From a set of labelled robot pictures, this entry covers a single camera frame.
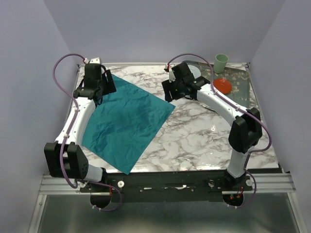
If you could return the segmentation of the aluminium frame rail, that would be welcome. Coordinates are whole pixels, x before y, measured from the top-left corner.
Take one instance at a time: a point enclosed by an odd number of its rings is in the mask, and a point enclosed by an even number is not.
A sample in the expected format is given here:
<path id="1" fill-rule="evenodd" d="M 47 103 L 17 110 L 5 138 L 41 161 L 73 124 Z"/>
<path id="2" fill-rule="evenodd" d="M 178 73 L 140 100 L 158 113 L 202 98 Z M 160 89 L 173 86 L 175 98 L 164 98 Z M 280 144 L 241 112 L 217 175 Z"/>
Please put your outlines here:
<path id="1" fill-rule="evenodd" d="M 44 175 L 39 188 L 41 195 L 78 195 L 79 189 L 73 189 L 63 178 L 54 178 L 50 175 Z"/>

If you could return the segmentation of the red small bowl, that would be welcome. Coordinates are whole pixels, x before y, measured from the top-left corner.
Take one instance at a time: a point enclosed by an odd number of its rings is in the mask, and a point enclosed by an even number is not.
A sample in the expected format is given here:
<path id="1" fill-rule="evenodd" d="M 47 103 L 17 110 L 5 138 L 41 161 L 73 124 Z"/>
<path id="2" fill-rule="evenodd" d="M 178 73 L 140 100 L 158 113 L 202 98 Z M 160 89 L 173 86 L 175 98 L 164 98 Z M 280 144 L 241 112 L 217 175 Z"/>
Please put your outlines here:
<path id="1" fill-rule="evenodd" d="M 214 87 L 223 94 L 229 94 L 232 90 L 232 85 L 230 81 L 224 78 L 218 78 L 213 81 Z"/>

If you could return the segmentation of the light blue small plate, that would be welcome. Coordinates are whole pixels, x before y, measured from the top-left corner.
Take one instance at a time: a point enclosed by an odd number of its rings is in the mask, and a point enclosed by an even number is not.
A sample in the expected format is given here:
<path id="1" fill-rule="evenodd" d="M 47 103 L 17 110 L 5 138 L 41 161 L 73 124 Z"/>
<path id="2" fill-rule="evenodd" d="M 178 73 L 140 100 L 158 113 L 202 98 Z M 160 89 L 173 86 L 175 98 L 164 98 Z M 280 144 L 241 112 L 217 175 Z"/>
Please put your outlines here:
<path id="1" fill-rule="evenodd" d="M 201 76 L 201 71 L 198 67 L 193 66 L 193 65 L 188 65 L 188 67 L 189 67 L 191 73 L 194 75 L 195 79 Z"/>

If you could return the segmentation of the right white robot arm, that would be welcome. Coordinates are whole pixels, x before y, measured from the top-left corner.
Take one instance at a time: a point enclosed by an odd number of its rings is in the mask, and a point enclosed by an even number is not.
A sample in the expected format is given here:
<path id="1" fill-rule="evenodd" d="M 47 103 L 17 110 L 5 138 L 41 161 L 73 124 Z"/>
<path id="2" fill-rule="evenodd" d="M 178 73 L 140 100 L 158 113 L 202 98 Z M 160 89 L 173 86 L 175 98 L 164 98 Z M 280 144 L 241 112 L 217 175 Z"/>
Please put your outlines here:
<path id="1" fill-rule="evenodd" d="M 245 173 L 247 153 L 262 137 L 259 123 L 260 113 L 257 109 L 246 109 L 226 97 L 205 77 L 195 77 L 187 63 L 182 62 L 172 68 L 165 67 L 169 79 L 162 82 L 165 101 L 171 102 L 184 96 L 190 96 L 211 107 L 223 117 L 231 127 L 228 141 L 232 147 L 230 163 L 224 177 L 224 186 L 235 190 L 241 185 L 240 177 Z"/>

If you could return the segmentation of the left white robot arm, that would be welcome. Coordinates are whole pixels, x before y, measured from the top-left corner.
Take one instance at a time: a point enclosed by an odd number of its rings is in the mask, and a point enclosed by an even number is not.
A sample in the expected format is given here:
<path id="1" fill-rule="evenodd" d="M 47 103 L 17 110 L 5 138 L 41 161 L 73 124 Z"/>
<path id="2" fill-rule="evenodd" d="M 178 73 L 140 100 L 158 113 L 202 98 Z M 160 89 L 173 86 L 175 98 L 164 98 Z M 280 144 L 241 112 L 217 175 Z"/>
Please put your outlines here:
<path id="1" fill-rule="evenodd" d="M 85 64 L 83 81 L 73 92 L 73 106 L 69 117 L 53 143 L 44 147 L 48 169 L 52 177 L 85 180 L 98 192 L 107 188 L 104 168 L 89 164 L 81 148 L 88 121 L 103 97 L 114 93 L 116 87 L 109 69 L 98 58 Z"/>

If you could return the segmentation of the teal cloth napkin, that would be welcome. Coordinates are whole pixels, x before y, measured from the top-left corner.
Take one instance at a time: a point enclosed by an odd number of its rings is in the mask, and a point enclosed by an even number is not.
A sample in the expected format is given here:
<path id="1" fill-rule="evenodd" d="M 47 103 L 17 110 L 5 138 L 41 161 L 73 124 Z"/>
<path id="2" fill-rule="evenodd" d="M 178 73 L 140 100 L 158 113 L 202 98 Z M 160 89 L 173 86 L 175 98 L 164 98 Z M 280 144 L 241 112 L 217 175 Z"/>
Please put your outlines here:
<path id="1" fill-rule="evenodd" d="M 82 145 L 129 174 L 175 106 L 122 78 L 112 78 L 116 92 L 96 107 Z"/>

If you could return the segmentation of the floral green serving tray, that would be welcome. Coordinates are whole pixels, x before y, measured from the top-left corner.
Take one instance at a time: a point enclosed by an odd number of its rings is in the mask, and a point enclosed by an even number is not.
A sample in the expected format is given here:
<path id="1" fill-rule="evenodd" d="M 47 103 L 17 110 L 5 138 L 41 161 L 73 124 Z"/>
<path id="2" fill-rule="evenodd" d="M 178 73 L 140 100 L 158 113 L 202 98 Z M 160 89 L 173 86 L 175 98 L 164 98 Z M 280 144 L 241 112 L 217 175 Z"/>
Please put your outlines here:
<path id="1" fill-rule="evenodd" d="M 201 75 L 210 81 L 211 72 L 206 63 L 185 60 L 188 65 L 196 66 L 200 69 Z M 224 78 L 230 81 L 232 90 L 227 96 L 236 103 L 249 107 L 250 105 L 250 78 L 246 71 L 246 63 L 229 63 L 224 71 L 220 74 L 215 74 L 214 79 Z"/>

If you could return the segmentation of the light green cup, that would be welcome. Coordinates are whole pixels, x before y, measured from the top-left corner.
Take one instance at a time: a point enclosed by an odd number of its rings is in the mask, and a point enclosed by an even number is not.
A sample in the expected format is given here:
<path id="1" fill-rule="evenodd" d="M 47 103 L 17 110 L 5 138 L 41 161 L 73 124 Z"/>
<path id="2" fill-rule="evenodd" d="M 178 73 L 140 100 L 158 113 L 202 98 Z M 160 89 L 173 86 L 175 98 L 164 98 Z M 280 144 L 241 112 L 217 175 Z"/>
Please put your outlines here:
<path id="1" fill-rule="evenodd" d="M 215 73 L 222 73 L 225 69 L 225 66 L 229 60 L 229 57 L 225 54 L 217 54 L 215 56 L 213 71 Z"/>

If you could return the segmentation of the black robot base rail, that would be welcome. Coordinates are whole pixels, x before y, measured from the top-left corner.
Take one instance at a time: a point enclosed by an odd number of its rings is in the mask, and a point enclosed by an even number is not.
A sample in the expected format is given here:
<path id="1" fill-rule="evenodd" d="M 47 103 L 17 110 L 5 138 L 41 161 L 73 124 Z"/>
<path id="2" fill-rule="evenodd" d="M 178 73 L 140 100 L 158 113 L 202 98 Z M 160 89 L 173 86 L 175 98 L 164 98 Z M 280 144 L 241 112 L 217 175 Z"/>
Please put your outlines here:
<path id="1" fill-rule="evenodd" d="M 251 178 L 231 178 L 225 170 L 109 173 L 107 187 L 88 183 L 82 193 L 96 201 L 179 202 L 228 200 L 229 195 L 252 191 Z"/>

